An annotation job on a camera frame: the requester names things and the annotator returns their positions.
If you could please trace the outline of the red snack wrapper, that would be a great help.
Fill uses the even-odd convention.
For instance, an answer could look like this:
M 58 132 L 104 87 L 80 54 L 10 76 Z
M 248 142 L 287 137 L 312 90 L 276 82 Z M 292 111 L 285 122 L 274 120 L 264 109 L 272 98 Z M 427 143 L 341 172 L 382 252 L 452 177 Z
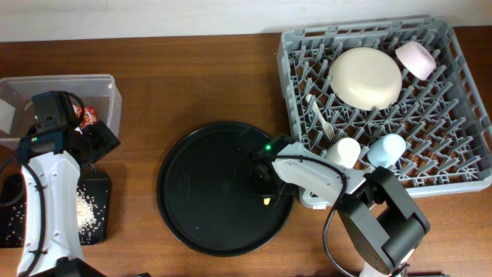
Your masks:
M 84 109 L 81 109 L 80 105 L 74 105 L 73 108 L 77 117 L 80 117 L 81 114 L 84 113 L 83 120 L 79 125 L 80 128 L 84 128 L 87 125 L 93 125 L 98 121 L 95 107 L 85 106 Z

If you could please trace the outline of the white plastic spoon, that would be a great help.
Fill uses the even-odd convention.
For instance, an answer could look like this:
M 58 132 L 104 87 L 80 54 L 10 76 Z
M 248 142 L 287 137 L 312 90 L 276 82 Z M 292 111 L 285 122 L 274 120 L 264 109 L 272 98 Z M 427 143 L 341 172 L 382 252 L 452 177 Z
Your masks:
M 324 134 L 327 136 L 327 138 L 329 140 L 332 140 L 334 138 L 334 128 L 332 127 L 332 125 L 328 121 L 326 121 L 324 119 L 324 116 L 322 115 L 321 110 L 319 109 L 319 107 L 317 105 L 315 97 L 311 94 L 307 94 L 305 98 L 306 98 L 307 103 L 313 102 L 312 110 L 313 110 L 314 114 L 318 117 L 318 119 L 321 123 L 321 127 L 324 131 Z

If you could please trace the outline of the white cup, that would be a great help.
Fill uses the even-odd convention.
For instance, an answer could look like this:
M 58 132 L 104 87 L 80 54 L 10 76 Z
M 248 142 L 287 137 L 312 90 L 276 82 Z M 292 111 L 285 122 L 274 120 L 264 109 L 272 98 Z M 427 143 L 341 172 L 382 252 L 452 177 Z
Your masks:
M 341 138 L 327 151 L 325 159 L 336 165 L 352 169 L 361 153 L 359 143 L 353 138 Z

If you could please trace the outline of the light blue cup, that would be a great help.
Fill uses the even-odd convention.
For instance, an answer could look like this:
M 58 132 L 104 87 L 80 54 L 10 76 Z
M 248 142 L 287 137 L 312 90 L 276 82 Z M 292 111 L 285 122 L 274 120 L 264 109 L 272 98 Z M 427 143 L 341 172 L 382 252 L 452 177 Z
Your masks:
M 367 159 L 374 167 L 389 169 L 403 155 L 406 142 L 396 134 L 388 134 L 378 139 L 367 153 Z

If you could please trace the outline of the large cream bowl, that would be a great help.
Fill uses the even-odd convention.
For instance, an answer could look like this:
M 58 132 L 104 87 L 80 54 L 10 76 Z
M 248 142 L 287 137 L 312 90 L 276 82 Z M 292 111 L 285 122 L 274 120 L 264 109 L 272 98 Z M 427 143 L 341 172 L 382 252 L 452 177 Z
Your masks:
M 374 48 L 347 50 L 334 60 L 328 75 L 340 100 L 365 111 L 388 108 L 401 93 L 402 76 L 397 63 Z

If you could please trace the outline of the pink bowl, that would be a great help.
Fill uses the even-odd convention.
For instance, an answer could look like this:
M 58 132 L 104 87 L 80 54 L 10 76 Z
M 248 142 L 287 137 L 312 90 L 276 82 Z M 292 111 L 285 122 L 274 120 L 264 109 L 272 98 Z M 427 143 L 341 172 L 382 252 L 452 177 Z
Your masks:
M 395 50 L 401 64 L 415 77 L 425 81 L 437 63 L 428 50 L 418 42 L 408 42 Z

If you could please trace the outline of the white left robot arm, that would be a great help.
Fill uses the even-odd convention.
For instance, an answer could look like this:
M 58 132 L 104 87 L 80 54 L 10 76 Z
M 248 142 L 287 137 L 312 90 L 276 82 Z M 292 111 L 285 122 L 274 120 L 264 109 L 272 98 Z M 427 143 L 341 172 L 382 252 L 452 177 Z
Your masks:
M 21 138 L 14 158 L 20 163 L 26 194 L 25 241 L 19 276 L 99 276 L 81 250 L 77 186 L 81 168 L 117 148 L 118 138 L 104 122 L 82 130 L 34 125 Z

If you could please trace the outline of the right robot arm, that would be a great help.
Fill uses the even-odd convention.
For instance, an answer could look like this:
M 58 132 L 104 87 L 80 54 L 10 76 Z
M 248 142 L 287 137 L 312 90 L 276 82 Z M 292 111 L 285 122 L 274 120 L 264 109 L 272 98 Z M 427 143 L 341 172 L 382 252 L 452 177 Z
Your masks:
M 307 150 L 286 135 L 250 138 L 240 150 L 260 182 L 254 192 L 279 198 L 296 185 L 331 204 L 325 226 L 338 214 L 365 261 L 362 276 L 404 276 L 407 260 L 430 231 L 430 223 L 394 173 L 378 167 L 348 169 Z

